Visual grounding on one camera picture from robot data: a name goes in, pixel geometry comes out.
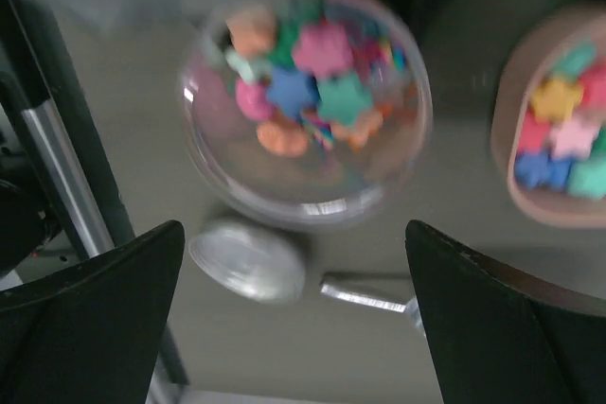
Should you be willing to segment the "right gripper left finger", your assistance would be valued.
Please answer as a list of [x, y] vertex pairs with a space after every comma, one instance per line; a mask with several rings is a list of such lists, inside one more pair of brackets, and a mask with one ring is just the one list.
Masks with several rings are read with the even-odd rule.
[[145, 402], [184, 248], [184, 227], [170, 220], [2, 291], [2, 402]]

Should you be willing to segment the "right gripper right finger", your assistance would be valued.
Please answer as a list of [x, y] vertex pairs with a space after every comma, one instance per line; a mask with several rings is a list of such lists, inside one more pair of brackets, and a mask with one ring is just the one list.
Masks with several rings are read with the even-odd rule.
[[604, 300], [420, 220], [408, 222], [405, 249], [444, 402], [604, 402]]

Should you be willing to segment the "clear plastic jar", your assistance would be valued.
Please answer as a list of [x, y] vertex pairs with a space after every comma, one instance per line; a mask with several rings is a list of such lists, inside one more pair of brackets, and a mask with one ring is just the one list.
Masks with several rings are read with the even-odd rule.
[[379, 0], [214, 9], [180, 92], [202, 178], [243, 214], [297, 231], [394, 201], [431, 126], [419, 46]]

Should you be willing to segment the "clear round jar lid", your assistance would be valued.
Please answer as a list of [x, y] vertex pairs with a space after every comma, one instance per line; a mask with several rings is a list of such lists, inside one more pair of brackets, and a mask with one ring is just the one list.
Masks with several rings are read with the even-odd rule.
[[189, 240], [188, 252], [214, 281], [262, 304], [290, 304], [305, 287], [301, 248], [283, 234], [252, 221], [214, 219]]

